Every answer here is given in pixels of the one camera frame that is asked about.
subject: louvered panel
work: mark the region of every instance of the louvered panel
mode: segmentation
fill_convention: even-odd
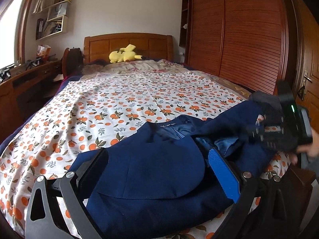
[[[214,75],[220,70],[223,0],[193,0],[189,65]]]
[[[225,0],[220,77],[272,94],[281,54],[278,0]]]

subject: human hand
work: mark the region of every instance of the human hand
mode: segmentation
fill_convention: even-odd
[[[307,153],[310,157],[319,156],[319,134],[312,128],[312,144],[301,145],[297,147],[297,154]],[[298,162],[297,155],[294,153],[289,153],[290,162],[293,165],[296,165]]]

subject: floral blanket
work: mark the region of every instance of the floral blanket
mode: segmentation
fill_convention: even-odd
[[[244,100],[204,73],[167,61],[163,64],[157,63],[158,69],[139,69],[138,63],[130,63],[126,70],[101,68],[84,75],[70,82],[22,128],[0,159],[0,208],[16,232],[24,236],[37,176],[62,177],[78,154],[110,147],[146,121],[165,122],[180,114],[206,120]],[[286,155],[277,154],[263,176],[281,176],[288,164]],[[59,203],[70,232],[80,237],[63,200]],[[166,238],[209,239],[226,213]]]

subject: silver screw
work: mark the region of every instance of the silver screw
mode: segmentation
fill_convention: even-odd
[[[65,176],[67,178],[72,178],[74,176],[74,172],[67,172]]]
[[[273,178],[275,182],[280,182],[280,177],[278,175],[275,175]]]
[[[42,175],[37,178],[37,182],[41,182],[43,180],[44,180],[44,176],[42,176]]]
[[[246,179],[249,179],[249,178],[251,178],[251,173],[250,172],[243,172],[243,177],[245,177]]]

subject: white wall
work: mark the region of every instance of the white wall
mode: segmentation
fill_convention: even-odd
[[[30,9],[33,11],[35,0]],[[68,33],[36,41],[36,21],[46,14],[30,15],[26,33],[26,60],[34,59],[38,44],[52,47],[58,58],[67,47],[83,49],[86,36],[118,32],[172,35],[175,60],[181,24],[181,0],[72,0],[68,9]]]

